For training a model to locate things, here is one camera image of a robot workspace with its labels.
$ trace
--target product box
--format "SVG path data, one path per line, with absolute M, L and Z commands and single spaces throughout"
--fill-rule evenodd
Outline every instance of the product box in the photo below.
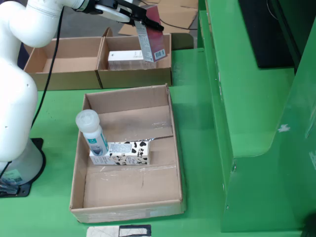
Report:
M 112 71 L 108 58 L 110 51 L 141 50 L 137 36 L 105 37 L 97 65 L 103 88 L 127 88 L 149 85 L 172 85 L 171 34 L 163 36 L 167 57 L 156 62 L 154 69 Z
M 79 132 L 70 211 L 82 223 L 168 216 L 186 209 L 170 92 L 166 85 L 86 94 L 109 142 L 150 140 L 150 164 L 94 165 Z
M 94 165 L 138 165 L 150 164 L 150 142 L 109 142 L 109 151 L 96 156 L 90 151 Z
M 147 10 L 146 16 L 148 19 L 160 24 L 157 5 L 147 5 L 144 8 Z M 167 57 L 165 44 L 163 42 L 163 34 L 161 31 L 147 27 L 139 21 L 135 21 L 135 27 L 145 61 L 156 62 Z
M 151 63 L 144 60 L 141 50 L 110 51 L 109 68 L 115 70 L 146 70 L 154 69 L 157 63 Z

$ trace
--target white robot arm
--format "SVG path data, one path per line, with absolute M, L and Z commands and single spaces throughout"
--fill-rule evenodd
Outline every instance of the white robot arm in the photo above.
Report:
M 0 163 L 24 151 L 38 92 L 33 79 L 17 66 L 21 42 L 43 47 L 55 36 L 64 6 L 133 25 L 134 20 L 162 31 L 132 0 L 29 0 L 26 7 L 7 1 L 0 5 Z

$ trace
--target white bottle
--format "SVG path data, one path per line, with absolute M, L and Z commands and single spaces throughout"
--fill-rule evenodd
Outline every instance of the white bottle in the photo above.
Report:
M 99 116 L 94 110 L 81 111 L 76 117 L 76 124 L 95 156 L 108 152 L 109 145 L 100 126 Z

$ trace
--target paper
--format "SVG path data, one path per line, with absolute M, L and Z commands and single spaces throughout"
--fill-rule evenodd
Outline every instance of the paper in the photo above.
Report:
M 89 227 L 86 237 L 151 237 L 152 227 L 141 226 L 95 226 Z

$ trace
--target green panel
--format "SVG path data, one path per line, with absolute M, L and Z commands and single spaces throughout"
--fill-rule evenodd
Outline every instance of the green panel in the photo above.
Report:
M 271 146 L 294 79 L 293 69 L 257 67 L 237 0 L 208 0 L 234 157 Z
M 298 223 L 309 213 L 316 212 L 315 42 L 314 22 L 281 120 L 290 130 L 276 136 L 281 154 L 279 170 Z
M 206 11 L 199 11 L 199 22 L 202 26 L 202 39 L 205 48 L 206 64 L 211 87 L 215 130 L 222 162 L 224 190 L 226 192 L 227 189 L 225 187 L 228 186 L 232 169 L 232 144 L 228 131 L 224 100 L 221 94 L 221 84 L 217 68 L 213 36 L 208 25 Z
M 298 232 L 220 233 L 224 192 L 205 54 L 203 49 L 194 49 L 176 51 L 172 56 L 175 86 L 170 91 L 183 153 L 188 210 L 182 215 L 110 224 L 151 224 L 154 237 L 298 237 Z M 78 223 L 69 211 L 78 135 L 74 119 L 83 95 L 97 91 L 102 90 L 47 93 L 31 133 L 44 138 L 47 166 L 29 197 L 0 200 L 1 236 L 86 236 L 89 225 Z

